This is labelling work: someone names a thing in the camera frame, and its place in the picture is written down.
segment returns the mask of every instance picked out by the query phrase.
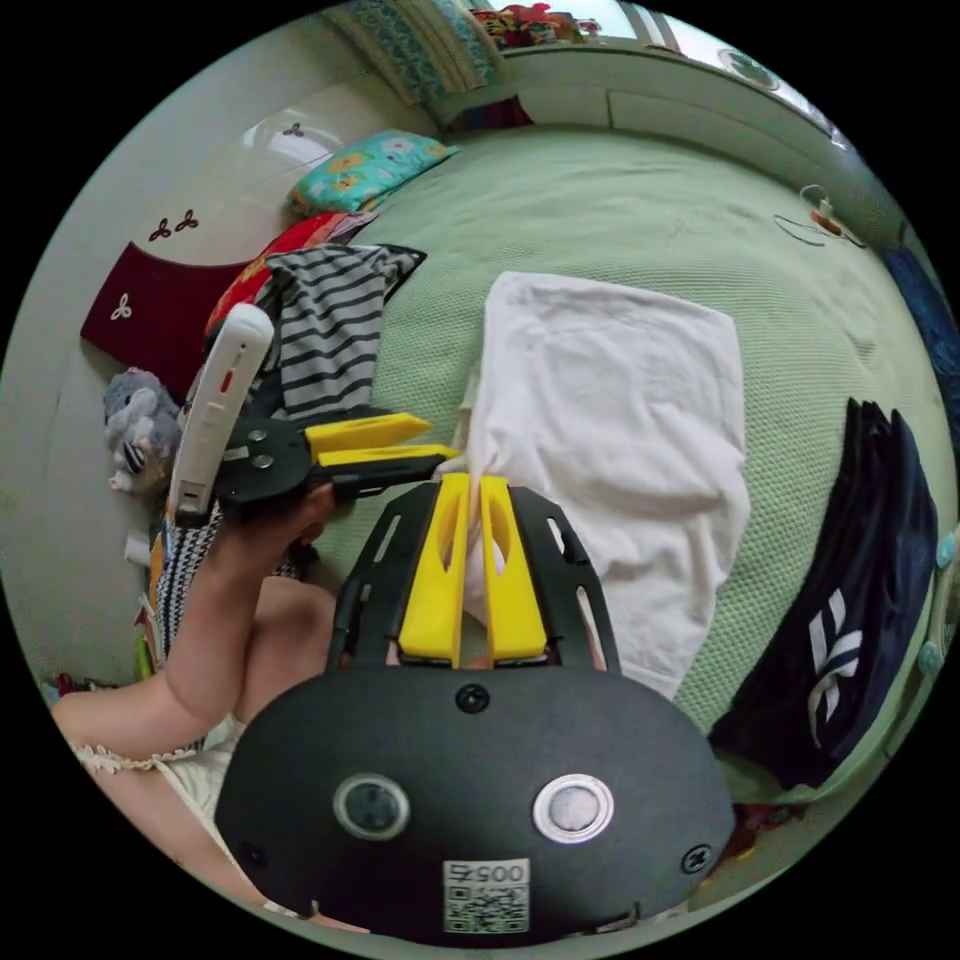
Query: white towel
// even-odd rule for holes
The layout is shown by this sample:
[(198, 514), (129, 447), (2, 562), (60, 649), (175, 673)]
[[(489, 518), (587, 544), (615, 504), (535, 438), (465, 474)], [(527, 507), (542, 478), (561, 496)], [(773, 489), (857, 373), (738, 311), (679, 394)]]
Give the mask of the white towel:
[[(733, 321), (648, 290), (504, 273), (474, 388), (474, 491), (505, 476), (563, 509), (603, 584), (624, 674), (672, 699), (750, 514)], [(478, 542), (464, 606), (485, 622)]]

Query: hand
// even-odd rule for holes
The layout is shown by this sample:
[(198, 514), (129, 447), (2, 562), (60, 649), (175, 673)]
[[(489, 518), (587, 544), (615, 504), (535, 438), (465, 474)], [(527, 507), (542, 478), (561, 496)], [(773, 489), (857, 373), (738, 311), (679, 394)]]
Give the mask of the hand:
[(293, 508), (265, 510), (247, 523), (224, 517), (208, 556), (228, 576), (262, 580), (283, 562), (294, 543), (309, 545), (316, 540), (335, 509), (333, 487), (326, 484)]

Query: bed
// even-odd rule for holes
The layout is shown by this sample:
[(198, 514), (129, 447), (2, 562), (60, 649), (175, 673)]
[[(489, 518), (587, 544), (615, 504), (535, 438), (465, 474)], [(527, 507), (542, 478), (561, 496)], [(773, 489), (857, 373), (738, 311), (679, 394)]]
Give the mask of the bed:
[[(956, 524), (949, 430), (917, 327), (872, 251), (790, 236), (774, 217), (804, 222), (805, 203), (720, 157), (575, 127), (479, 132), (452, 142), (462, 151), (387, 199), (355, 241), (428, 254), (385, 315), (375, 405), (425, 417), (434, 424), (430, 439), (449, 442), (480, 356), (485, 297), (507, 270), (648, 288), (736, 321), (752, 515), (708, 642), (676, 698), (706, 732), (807, 573), (839, 465), (848, 397), (902, 413), (940, 534)], [(349, 570), (383, 502), (359, 503), (325, 533), (323, 557), (336, 573)], [(923, 642), (928, 610), (929, 599), (905, 663)], [(464, 642), (468, 651), (482, 647), (476, 624), (465, 624)], [(876, 755), (910, 672), (901, 670), (869, 735), (821, 788), (783, 793), (762, 772), (727, 764), (734, 799), (803, 803), (841, 788)]]

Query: window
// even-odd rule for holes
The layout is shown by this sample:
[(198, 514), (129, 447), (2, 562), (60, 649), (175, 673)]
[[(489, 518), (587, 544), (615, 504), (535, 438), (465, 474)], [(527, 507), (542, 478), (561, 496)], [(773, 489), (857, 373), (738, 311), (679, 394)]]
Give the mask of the window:
[(637, 32), (630, 24), (618, 0), (556, 0), (551, 9), (569, 13), (575, 20), (593, 20), (600, 25), (597, 34), (601, 37), (622, 37), (636, 40)]
[[(643, 13), (646, 13), (649, 17), (648, 11), (643, 10), (641, 15)], [(691, 60), (696, 60), (710, 67), (727, 70), (729, 73), (748, 81), (753, 76), (756, 86), (767, 90), (781, 100), (785, 100), (801, 113), (810, 117), (824, 130), (831, 129), (831, 124), (827, 118), (805, 96), (794, 90), (789, 84), (784, 83), (773, 71), (766, 69), (762, 64), (756, 63), (749, 54), (734, 49), (730, 44), (724, 43), (704, 30), (691, 26), (683, 20), (678, 20), (676, 17), (664, 13), (658, 14), (657, 19), (666, 21), (669, 29), (673, 32), (680, 52)], [(656, 35), (653, 35), (653, 40), (655, 43), (661, 42)]]

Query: navy blue shorts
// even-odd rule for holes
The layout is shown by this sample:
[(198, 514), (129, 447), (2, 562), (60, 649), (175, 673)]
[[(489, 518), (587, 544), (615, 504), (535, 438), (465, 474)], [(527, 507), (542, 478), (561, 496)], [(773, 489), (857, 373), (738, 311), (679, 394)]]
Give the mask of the navy blue shorts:
[(937, 510), (897, 411), (847, 404), (840, 472), (810, 572), (710, 734), (713, 746), (819, 787), (876, 720), (933, 576)]

